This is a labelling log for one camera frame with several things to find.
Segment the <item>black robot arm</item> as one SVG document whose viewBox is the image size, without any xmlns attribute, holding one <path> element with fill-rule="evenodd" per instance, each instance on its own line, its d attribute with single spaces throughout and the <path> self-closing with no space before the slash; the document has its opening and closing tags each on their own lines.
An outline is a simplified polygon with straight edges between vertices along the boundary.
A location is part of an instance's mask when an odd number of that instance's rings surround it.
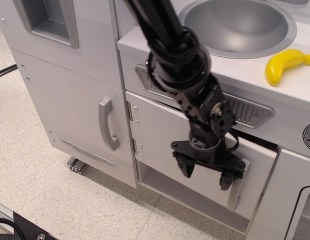
<svg viewBox="0 0 310 240">
<path fill-rule="evenodd" d="M 244 176 L 246 164 L 227 147 L 236 115 L 211 73 L 211 60 L 196 34 L 182 26 L 168 0 L 130 0 L 150 48 L 147 72 L 152 83 L 167 93 L 188 118 L 187 141 L 171 143 L 182 173 L 190 178 L 196 165 L 221 172 L 219 184 L 227 190 Z"/>
</svg>

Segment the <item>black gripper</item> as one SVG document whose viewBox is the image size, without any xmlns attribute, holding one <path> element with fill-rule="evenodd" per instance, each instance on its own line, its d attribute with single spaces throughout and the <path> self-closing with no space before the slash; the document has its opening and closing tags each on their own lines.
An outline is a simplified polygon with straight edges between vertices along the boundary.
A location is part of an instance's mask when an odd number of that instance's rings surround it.
<svg viewBox="0 0 310 240">
<path fill-rule="evenodd" d="M 228 148 L 225 138 L 209 146 L 192 136 L 190 140 L 173 141 L 172 155 L 187 178 L 192 176 L 195 165 L 221 172 L 220 188 L 222 191 L 227 191 L 234 179 L 243 178 L 246 168 L 244 161 L 233 154 L 239 147 L 239 139 L 237 137 L 235 139 L 235 145 Z"/>
</svg>

